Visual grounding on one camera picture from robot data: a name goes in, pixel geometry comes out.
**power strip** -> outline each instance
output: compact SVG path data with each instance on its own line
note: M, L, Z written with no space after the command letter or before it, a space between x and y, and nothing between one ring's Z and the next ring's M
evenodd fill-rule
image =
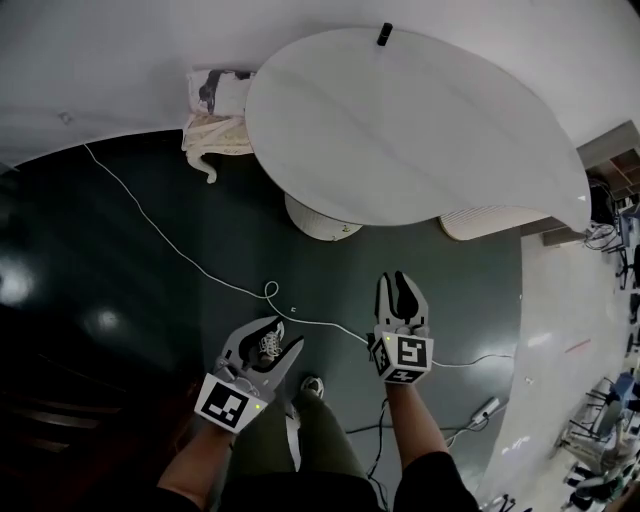
M479 425L483 421L486 421L498 407L500 407L500 400L492 398L478 409L478 412L471 416L471 423L473 425Z

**white wall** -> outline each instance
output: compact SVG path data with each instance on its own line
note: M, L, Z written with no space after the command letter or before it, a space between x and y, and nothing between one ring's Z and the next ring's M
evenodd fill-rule
M640 126L640 18L626 0L4 0L0 160L180 128L193 65L256 69L305 35L383 21L503 67L576 145Z

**person's leg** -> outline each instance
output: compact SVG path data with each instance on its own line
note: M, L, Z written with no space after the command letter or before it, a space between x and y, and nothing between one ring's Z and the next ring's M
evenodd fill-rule
M593 500L581 498L575 492L569 497L569 501L580 510L589 510Z
M632 324L635 324L638 321L638 308L640 308L640 295L632 293L629 297L629 309L631 310L631 318L629 321Z
M597 501L606 503L611 499L616 490L618 490L618 482L616 480L613 480L611 482L607 482L606 484L591 487L589 489L589 496Z
M576 466L575 468L573 468L573 472L576 475L583 476L585 479L593 478L594 476L596 476L594 472L589 471L587 468L583 468L580 466Z
M301 389L293 400L300 415L300 471L323 471L366 478L347 435L319 395L321 393L313 389Z
M227 482L245 476L294 473L295 470L287 441L284 406L275 400L238 435Z

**folded cloth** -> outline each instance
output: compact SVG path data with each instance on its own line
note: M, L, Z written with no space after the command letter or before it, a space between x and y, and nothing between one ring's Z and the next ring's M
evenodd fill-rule
M193 71L187 75L189 106L193 113L217 116L243 116L247 94L255 73L221 71L217 69Z
M212 165L202 160L205 153L253 153L244 117L194 114L182 133L182 150L187 154L187 161L193 168L207 173L207 183L214 183L218 175Z

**dark green pants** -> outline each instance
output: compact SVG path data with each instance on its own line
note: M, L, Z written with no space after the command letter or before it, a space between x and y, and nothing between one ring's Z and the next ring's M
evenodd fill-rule
M293 405L300 415L300 471L366 478L346 434L326 404L312 392L301 391ZM276 400L236 439L227 481L295 470L287 441L284 406Z

